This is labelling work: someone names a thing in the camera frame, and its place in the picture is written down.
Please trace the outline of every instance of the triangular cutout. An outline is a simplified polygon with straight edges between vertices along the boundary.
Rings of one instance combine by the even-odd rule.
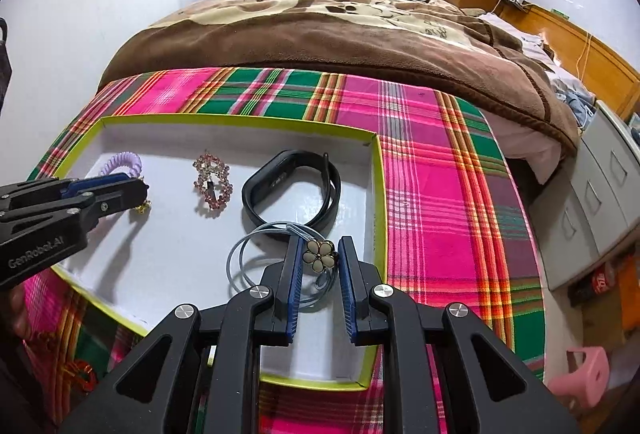
[[[480,335],[471,337],[482,375],[493,401],[502,401],[526,389],[524,381]]]
[[[160,338],[148,353],[118,382],[116,386],[117,393],[128,396],[140,403],[151,402],[170,347],[171,337],[164,336]]]

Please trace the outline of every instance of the metal pivot bolt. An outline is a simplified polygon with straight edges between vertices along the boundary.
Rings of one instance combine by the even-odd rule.
[[[373,293],[375,293],[380,298],[387,298],[393,295],[394,289],[389,286],[389,284],[378,284],[374,289]]]
[[[254,286],[249,290],[249,295],[254,299],[264,299],[270,290],[266,286]]]
[[[469,313],[469,308],[466,307],[462,302],[454,302],[449,305],[449,313],[451,313],[455,317],[466,317]]]
[[[191,304],[180,304],[174,312],[179,319],[188,319],[193,315],[193,306]]]

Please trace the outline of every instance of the headboard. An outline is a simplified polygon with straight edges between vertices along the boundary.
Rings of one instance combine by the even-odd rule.
[[[585,30],[539,6],[532,6],[524,13],[506,5],[500,18],[520,31],[543,34],[562,62],[562,67],[579,77],[575,65],[585,49],[588,38]],[[583,57],[580,61],[580,71],[584,67],[584,60]],[[640,98],[640,74],[596,37],[591,39],[582,82],[623,120],[626,121],[635,111],[634,107]]]

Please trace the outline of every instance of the black smart band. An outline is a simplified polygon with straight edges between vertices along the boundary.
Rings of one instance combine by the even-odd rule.
[[[340,174],[334,164],[329,161],[329,155],[325,153],[320,156],[305,150],[284,150],[269,160],[242,187],[242,205],[255,226],[266,224],[266,221],[255,213],[255,205],[263,201],[298,167],[311,167],[319,170],[322,176],[322,207],[316,216],[306,223],[306,226],[320,232],[335,219],[338,213],[338,202],[340,202]],[[287,234],[268,235],[276,240],[285,242],[289,240]]]

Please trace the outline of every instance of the purple coil hair tie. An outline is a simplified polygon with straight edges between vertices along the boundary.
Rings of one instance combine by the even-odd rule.
[[[111,174],[119,167],[129,167],[129,176],[139,178],[142,172],[142,160],[133,152],[119,152],[111,156],[109,161],[102,166],[98,176]]]

